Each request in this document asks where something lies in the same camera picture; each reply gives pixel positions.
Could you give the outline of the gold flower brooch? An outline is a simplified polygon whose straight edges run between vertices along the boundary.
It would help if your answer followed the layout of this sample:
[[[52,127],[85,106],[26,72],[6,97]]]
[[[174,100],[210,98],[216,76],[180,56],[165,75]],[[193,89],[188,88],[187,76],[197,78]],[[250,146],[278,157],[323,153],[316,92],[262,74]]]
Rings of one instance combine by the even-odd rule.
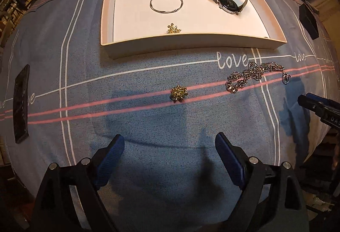
[[[181,29],[179,29],[174,23],[171,23],[167,26],[167,33],[168,34],[179,34],[181,32]]]
[[[170,99],[174,103],[182,102],[188,95],[187,88],[177,85],[171,89]]]

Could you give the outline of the small black box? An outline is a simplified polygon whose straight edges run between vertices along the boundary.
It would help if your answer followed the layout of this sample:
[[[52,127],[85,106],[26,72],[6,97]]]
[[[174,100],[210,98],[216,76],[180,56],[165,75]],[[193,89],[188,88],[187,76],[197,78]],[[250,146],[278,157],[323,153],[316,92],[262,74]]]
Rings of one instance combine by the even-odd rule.
[[[308,4],[301,4],[299,6],[299,21],[303,25],[312,40],[319,38],[319,30],[314,16],[313,9]]]

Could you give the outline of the blue striped love bedsheet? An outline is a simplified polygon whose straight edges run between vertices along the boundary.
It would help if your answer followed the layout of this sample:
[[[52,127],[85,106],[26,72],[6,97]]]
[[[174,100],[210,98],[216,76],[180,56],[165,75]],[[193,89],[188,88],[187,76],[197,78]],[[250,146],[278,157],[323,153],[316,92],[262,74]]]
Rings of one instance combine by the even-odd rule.
[[[117,134],[125,151],[100,196],[121,231],[194,231],[226,220],[240,196],[215,149],[223,132],[265,164],[304,163],[329,127],[297,103],[339,99],[337,52],[323,24],[312,40],[301,0],[265,0],[286,43],[111,58],[103,0],[39,0],[1,56],[1,137],[14,171],[38,193],[52,162],[75,165]],[[28,133],[17,144],[13,93],[30,66]],[[188,95],[170,99],[180,85]]]

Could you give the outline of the black smartphone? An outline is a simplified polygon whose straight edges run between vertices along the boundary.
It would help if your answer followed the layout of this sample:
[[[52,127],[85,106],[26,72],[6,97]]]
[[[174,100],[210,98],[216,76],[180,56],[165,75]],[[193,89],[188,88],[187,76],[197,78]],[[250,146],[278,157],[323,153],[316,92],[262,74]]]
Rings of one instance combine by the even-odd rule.
[[[28,136],[28,82],[30,66],[27,64],[17,75],[13,93],[13,128],[17,144]]]

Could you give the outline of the pink shallow cardboard tray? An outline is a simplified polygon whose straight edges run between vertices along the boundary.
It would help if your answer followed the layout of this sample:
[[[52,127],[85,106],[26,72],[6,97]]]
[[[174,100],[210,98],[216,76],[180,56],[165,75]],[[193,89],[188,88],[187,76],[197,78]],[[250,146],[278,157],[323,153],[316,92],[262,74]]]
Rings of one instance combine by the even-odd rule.
[[[174,23],[181,32],[168,34]],[[111,58],[189,48],[276,49],[286,43],[265,0],[238,15],[216,0],[103,0],[100,43]]]

